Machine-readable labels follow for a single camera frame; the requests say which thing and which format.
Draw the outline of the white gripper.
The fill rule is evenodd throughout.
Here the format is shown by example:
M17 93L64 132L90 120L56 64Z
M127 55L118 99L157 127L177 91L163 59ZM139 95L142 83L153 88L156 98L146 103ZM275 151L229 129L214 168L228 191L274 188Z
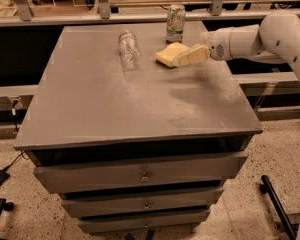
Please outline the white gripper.
M230 36L231 28L221 28L211 32L201 32L200 41L205 45L196 45L178 54L173 59L173 65L187 66L191 64L203 63L211 58L217 61L227 61L231 59Z

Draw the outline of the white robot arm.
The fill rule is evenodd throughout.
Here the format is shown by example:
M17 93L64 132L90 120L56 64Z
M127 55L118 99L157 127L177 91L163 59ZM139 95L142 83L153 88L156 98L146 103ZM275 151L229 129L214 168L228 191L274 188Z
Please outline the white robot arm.
M287 11L276 10L260 24L220 28L202 32L201 43L173 58L175 66L206 61L248 59L250 61L286 63L300 83L300 18Z

